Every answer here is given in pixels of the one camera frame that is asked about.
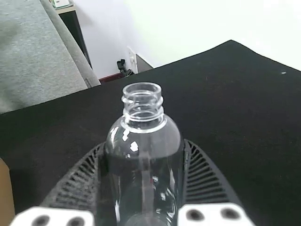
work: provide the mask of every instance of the bottle opening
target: bottle opening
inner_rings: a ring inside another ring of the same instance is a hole
[[[123,114],[129,121],[152,121],[164,113],[161,87],[150,82],[139,82],[123,88]]]

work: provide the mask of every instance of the bottle body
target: bottle body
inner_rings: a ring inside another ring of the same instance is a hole
[[[174,121],[159,112],[158,100],[134,98],[133,114],[140,114],[138,120],[124,113],[107,137],[106,155],[118,226],[176,225],[182,202],[183,144]]]

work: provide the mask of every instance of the cardboard box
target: cardboard box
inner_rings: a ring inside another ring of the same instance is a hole
[[[8,226],[15,216],[9,169],[0,159],[0,226]]]

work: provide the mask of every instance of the white wall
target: white wall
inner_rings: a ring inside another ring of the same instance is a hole
[[[230,39],[301,70],[300,0],[123,0],[126,44],[152,66]]]
[[[79,24],[98,78],[119,73],[116,62],[124,58],[113,0],[74,0]]]
[[[127,46],[158,67],[230,39],[301,70],[299,0],[76,0],[76,3],[92,21],[81,23],[83,16],[79,15],[93,68],[99,71],[103,68],[105,73],[115,72],[116,60],[128,60]]]

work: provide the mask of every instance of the desk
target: desk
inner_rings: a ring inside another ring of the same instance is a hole
[[[122,88],[138,81],[161,85],[165,113],[215,162],[257,226],[301,225],[301,72],[234,41],[0,115],[17,212],[39,205],[105,140],[122,114]]]

